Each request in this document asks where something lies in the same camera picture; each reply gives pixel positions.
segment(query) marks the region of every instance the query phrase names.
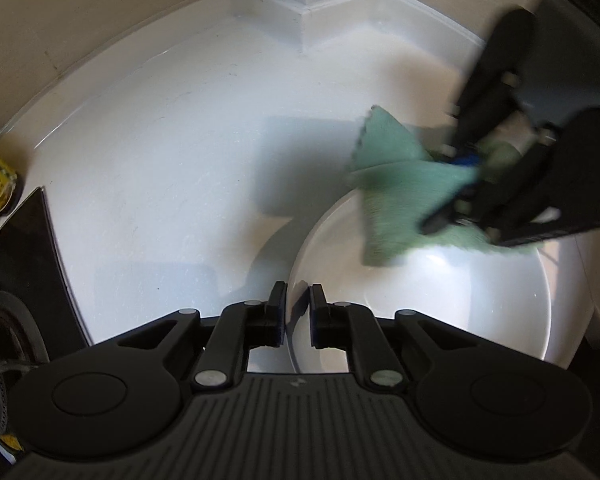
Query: white bowl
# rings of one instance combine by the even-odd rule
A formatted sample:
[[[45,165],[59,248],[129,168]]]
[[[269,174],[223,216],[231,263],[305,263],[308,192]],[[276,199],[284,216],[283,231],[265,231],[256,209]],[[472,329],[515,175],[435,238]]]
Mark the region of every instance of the white bowl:
[[[360,195],[352,191],[315,225],[289,278],[288,346],[298,372],[348,370],[345,353],[312,348],[301,298],[321,283],[327,301],[368,306],[391,318],[411,308],[537,358],[551,322],[549,287],[537,251],[485,254],[437,247],[410,251],[390,267],[365,267]]]

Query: stove burner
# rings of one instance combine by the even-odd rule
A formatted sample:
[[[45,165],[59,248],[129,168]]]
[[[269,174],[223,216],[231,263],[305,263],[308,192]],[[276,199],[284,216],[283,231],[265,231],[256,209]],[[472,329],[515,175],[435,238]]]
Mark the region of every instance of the stove burner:
[[[19,298],[0,290],[0,435],[8,430],[10,389],[29,369],[48,362],[33,316]]]

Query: cleaning cloth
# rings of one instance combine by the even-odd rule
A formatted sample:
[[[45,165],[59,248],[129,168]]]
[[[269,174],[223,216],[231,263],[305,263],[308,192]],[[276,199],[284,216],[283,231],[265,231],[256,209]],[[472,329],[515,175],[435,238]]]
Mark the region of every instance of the cleaning cloth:
[[[507,251],[488,243],[474,226],[449,225],[433,235],[420,234],[418,227],[461,187],[474,183],[481,171],[501,173],[515,163],[519,154],[509,148],[515,153],[492,143],[489,167],[435,162],[414,133],[381,107],[371,108],[348,168],[350,184],[362,192],[363,263],[381,266],[407,250],[432,245]]]

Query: green cloth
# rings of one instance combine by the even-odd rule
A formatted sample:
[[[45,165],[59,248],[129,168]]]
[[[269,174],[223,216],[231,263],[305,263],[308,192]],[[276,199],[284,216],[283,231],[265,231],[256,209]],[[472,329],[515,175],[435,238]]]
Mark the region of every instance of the green cloth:
[[[348,168],[350,183],[361,190],[363,197],[363,263],[387,264],[407,250],[432,245],[506,251],[489,244],[484,232],[474,226],[449,225],[433,235],[418,232],[427,216],[462,186],[475,182],[481,171],[501,173],[504,166],[519,157],[508,148],[490,146],[488,150],[494,156],[487,160],[495,160],[495,168],[488,163],[481,170],[434,162],[414,134],[381,107],[372,107]]]

